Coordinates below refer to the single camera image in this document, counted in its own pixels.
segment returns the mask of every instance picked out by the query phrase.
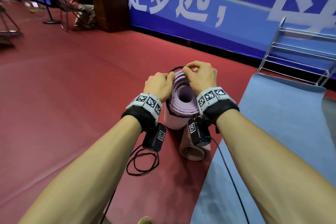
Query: red floor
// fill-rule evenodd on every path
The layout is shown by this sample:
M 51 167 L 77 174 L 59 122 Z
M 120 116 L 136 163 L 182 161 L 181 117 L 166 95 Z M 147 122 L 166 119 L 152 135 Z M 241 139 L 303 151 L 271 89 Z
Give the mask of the red floor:
M 148 76 L 207 61 L 218 69 L 218 85 L 239 102 L 256 71 L 133 31 L 66 33 L 60 25 L 42 24 L 46 13 L 4 6 L 24 36 L 13 40 L 15 48 L 0 50 L 2 223 L 19 221 L 48 183 L 120 119 Z M 158 224 L 190 222 L 210 162 L 181 158 L 181 136 L 169 131 L 156 170 L 143 177 L 124 174 L 107 214 L 113 224 L 143 216 Z M 139 160 L 139 166 L 151 161 Z

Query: wooden desk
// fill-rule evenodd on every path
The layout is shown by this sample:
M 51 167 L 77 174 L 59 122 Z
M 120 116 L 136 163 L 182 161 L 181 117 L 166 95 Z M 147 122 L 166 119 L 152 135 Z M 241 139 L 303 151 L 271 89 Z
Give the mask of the wooden desk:
M 99 29 L 106 32 L 129 30 L 127 0 L 92 0 Z

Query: brown rolled mat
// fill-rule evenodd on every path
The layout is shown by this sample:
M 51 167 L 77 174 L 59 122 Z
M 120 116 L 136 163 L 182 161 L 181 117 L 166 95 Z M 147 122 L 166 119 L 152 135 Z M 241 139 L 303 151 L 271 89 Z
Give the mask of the brown rolled mat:
M 193 145 L 188 126 L 186 126 L 184 128 L 179 151 L 186 159 L 200 161 L 210 155 L 210 144 L 203 147 Z

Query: black wristband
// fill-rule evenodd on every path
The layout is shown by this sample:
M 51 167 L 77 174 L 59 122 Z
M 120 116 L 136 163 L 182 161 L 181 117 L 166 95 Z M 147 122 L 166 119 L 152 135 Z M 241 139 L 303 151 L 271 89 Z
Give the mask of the black wristband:
M 219 116 L 221 116 L 223 113 L 230 109 L 235 109 L 239 112 L 239 107 L 233 103 L 231 100 L 219 100 L 217 103 L 209 106 L 204 112 L 203 112 L 203 119 L 211 121 L 212 124 L 216 125 L 217 119 Z
M 139 121 L 142 128 L 141 133 L 155 127 L 155 118 L 143 107 L 132 106 L 122 114 L 121 118 L 127 115 L 131 115 Z

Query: metal rack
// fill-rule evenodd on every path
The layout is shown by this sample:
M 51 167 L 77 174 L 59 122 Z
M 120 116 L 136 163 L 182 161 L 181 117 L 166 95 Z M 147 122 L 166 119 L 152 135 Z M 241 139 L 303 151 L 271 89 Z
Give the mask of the metal rack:
M 305 82 L 305 83 L 310 83 L 310 84 L 313 84 L 313 85 L 316 85 L 316 86 L 323 86 L 327 82 L 327 80 L 336 72 L 336 54 L 321 52 L 321 51 L 318 51 L 318 50 L 312 50 L 312 49 L 297 47 L 297 46 L 288 45 L 288 44 L 277 43 L 276 40 L 278 39 L 280 33 L 285 33 L 285 32 L 291 33 L 291 34 L 297 34 L 297 35 L 312 36 L 314 38 L 327 39 L 328 41 L 335 41 L 335 42 L 336 42 L 336 36 L 319 34 L 319 33 L 311 33 L 311 32 L 297 30 L 297 29 L 284 28 L 283 25 L 285 23 L 285 20 L 286 20 L 286 17 L 284 17 L 282 19 L 282 21 L 280 22 L 278 30 L 276 31 L 276 33 L 275 33 L 275 35 L 272 39 L 271 45 L 268 47 L 268 49 L 265 53 L 265 56 L 262 59 L 262 62 L 260 64 L 259 68 L 258 68 L 258 73 L 261 73 L 260 72 L 261 70 L 266 70 L 266 71 L 270 71 L 270 72 L 280 74 L 280 75 L 283 75 L 283 76 L 286 76 L 286 77 L 290 77 L 292 79 L 300 80 L 300 81 Z M 306 56 L 306 57 L 315 57 L 315 58 L 318 58 L 318 59 L 328 60 L 328 61 L 330 61 L 331 65 L 328 69 L 324 69 L 324 68 L 315 67 L 315 66 L 303 64 L 303 63 L 300 63 L 300 62 L 292 61 L 292 60 L 286 59 L 284 57 L 276 57 L 275 55 L 271 54 L 272 49 L 276 49 L 276 50 L 284 51 L 284 52 L 297 53 L 301 56 Z M 278 63 L 278 62 L 276 62 L 276 60 L 286 62 L 288 65 Z M 266 62 L 282 65 L 282 66 L 289 67 L 289 68 L 294 68 L 294 69 L 305 71 L 305 72 L 315 74 L 315 75 L 319 75 L 319 78 L 316 82 L 310 82 L 308 80 L 304 80 L 304 79 L 301 79 L 301 78 L 296 78 L 296 77 L 293 77 L 293 76 L 290 76 L 290 75 L 279 73 L 279 72 L 273 71 L 271 69 L 264 68 L 264 65 L 265 65 Z M 315 72 L 305 70 L 304 68 L 295 67 L 295 65 L 297 65 L 297 66 L 299 65 L 299 66 L 307 68 L 307 69 L 308 68 L 315 69 Z

